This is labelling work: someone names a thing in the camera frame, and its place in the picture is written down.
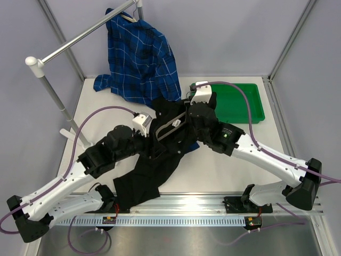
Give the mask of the black button shirt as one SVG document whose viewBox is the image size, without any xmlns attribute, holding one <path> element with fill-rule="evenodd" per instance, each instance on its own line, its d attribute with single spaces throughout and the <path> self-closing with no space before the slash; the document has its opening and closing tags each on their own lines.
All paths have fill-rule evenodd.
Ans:
<svg viewBox="0 0 341 256">
<path fill-rule="evenodd" d="M 156 118 L 150 126 L 154 125 L 156 129 L 186 110 L 183 100 L 167 101 L 160 97 L 154 99 L 151 105 L 156 112 Z M 113 180 L 117 197 L 123 207 L 129 209 L 159 197 L 159 187 L 174 173 L 183 156 L 199 149 L 198 139 L 188 125 L 162 139 L 161 144 L 166 147 L 166 154 L 157 159 L 140 155 L 130 172 Z"/>
</svg>

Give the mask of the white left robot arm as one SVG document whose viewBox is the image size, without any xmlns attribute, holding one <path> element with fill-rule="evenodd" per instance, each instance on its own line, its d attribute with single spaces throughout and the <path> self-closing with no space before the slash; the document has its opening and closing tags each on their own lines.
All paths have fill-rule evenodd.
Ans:
<svg viewBox="0 0 341 256">
<path fill-rule="evenodd" d="M 116 126 L 76 161 L 71 161 L 65 173 L 30 195 L 14 195 L 7 200 L 17 234 L 25 243 L 30 243 L 71 216 L 110 212 L 116 204 L 116 197 L 106 185 L 99 185 L 94 191 L 74 199 L 65 200 L 65 197 L 113 170 L 118 161 L 136 154 L 150 154 L 157 141 L 157 133 L 142 135 L 138 129 Z"/>
</svg>

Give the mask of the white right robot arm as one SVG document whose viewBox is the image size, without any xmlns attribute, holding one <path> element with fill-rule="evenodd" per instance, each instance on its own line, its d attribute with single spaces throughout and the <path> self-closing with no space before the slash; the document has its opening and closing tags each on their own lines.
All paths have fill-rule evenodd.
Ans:
<svg viewBox="0 0 341 256">
<path fill-rule="evenodd" d="M 297 159 L 255 143 L 242 129 L 220 122 L 214 110 L 202 102 L 189 107 L 187 119 L 198 140 L 212 151 L 243 159 L 280 178 L 267 185 L 248 185 L 241 198 L 245 211 L 283 202 L 300 210 L 312 210 L 321 182 L 319 160 Z"/>
</svg>

